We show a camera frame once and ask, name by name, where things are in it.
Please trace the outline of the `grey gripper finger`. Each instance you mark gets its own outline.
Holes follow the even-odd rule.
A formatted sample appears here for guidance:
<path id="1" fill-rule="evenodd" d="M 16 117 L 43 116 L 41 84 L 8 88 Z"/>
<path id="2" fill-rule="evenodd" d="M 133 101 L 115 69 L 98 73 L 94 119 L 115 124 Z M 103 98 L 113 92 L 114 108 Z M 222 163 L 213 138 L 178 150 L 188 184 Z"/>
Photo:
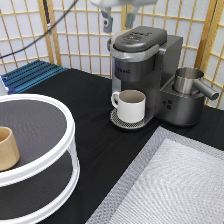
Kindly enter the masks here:
<path id="1" fill-rule="evenodd" d="M 133 6 L 131 8 L 131 10 L 127 13 L 126 22 L 125 22 L 125 27 L 126 28 L 132 28 L 133 27 L 135 17 L 138 13 L 138 10 L 139 10 L 139 6 Z"/>
<path id="2" fill-rule="evenodd" d="M 113 18 L 110 15 L 111 8 L 102 8 L 101 14 L 103 17 L 103 31 L 105 33 L 111 33 L 112 32 L 112 26 L 113 26 Z"/>

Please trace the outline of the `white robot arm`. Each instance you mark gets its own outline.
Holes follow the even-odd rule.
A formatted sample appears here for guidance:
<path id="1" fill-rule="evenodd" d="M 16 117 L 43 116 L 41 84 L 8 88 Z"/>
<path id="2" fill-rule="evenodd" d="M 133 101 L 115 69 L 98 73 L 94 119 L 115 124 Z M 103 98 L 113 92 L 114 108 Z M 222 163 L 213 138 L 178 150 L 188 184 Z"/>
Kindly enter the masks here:
<path id="1" fill-rule="evenodd" d="M 130 5 L 131 10 L 126 15 L 125 27 L 132 28 L 136 14 L 140 7 L 155 5 L 158 0 L 90 0 L 91 4 L 101 10 L 103 17 L 103 31 L 111 33 L 113 18 L 110 15 L 111 9 L 115 6 Z"/>

